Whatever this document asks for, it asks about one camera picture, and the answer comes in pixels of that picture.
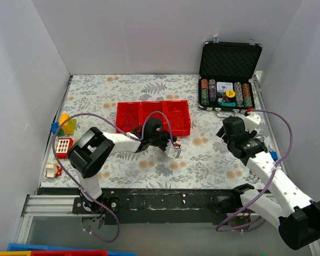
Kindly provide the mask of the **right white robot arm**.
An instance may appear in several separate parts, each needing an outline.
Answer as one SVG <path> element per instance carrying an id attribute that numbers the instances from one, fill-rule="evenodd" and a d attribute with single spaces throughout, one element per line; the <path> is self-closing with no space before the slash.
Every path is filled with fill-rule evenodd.
<path id="1" fill-rule="evenodd" d="M 237 214 L 251 210 L 271 223 L 284 243 L 298 250 L 320 239 L 320 201 L 316 202 L 300 190 L 273 160 L 255 129 L 261 117 L 250 113 L 245 118 L 225 118 L 217 136 L 234 157 L 252 171 L 265 187 L 257 191 L 252 185 L 236 187 L 230 200 Z"/>

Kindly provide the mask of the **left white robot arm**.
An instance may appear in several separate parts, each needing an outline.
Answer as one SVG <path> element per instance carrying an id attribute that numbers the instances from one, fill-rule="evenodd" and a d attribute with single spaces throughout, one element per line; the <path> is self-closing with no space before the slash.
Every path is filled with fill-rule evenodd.
<path id="1" fill-rule="evenodd" d="M 84 206 L 91 213 L 98 213 L 103 206 L 98 173 L 106 160 L 115 153 L 139 153 L 148 147 L 157 147 L 170 157 L 177 157 L 169 131 L 163 122 L 151 117 L 144 126 L 127 134 L 102 132 L 97 127 L 87 130 L 68 150 L 67 158 L 78 175 L 78 182 L 85 197 Z"/>

